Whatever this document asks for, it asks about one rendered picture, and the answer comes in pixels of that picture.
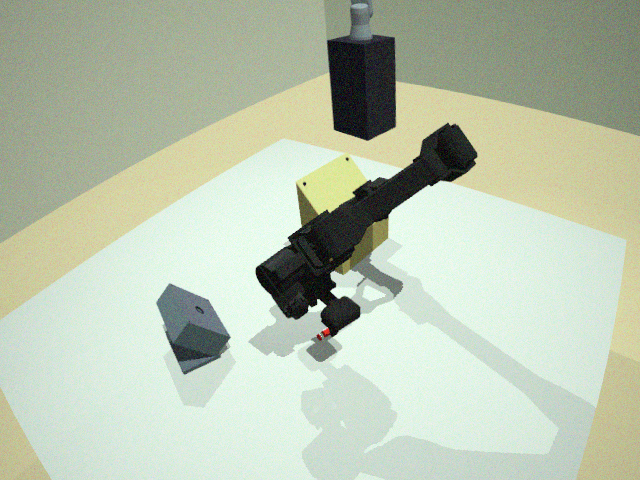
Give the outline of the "red peg with white band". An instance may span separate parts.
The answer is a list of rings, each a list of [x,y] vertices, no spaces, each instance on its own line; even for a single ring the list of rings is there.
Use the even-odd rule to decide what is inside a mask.
[[[319,341],[323,340],[324,338],[326,338],[327,336],[330,335],[330,330],[329,328],[323,330],[322,332],[320,332],[319,334],[317,334],[317,338]]]

